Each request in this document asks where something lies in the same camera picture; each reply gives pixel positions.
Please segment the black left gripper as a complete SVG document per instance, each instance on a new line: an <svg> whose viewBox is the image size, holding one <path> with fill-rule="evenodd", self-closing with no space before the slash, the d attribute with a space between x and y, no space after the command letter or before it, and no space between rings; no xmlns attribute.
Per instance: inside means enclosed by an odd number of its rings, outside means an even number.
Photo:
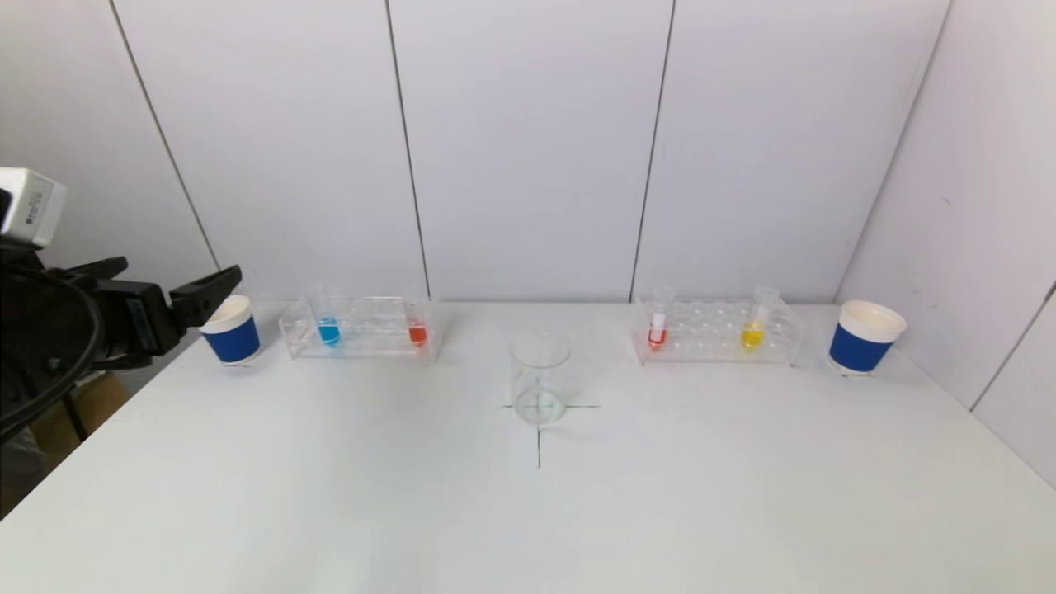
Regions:
<svg viewBox="0 0 1056 594"><path fill-rule="evenodd" d="M75 295L53 293L59 332L55 346L75 360L89 354L89 370L149 367L178 346L188 328L207 323L243 278L240 266L201 277L170 290L169 308L161 286L118 279L128 267L127 258L114 257L46 271L50 278L78 290Z"/></svg>

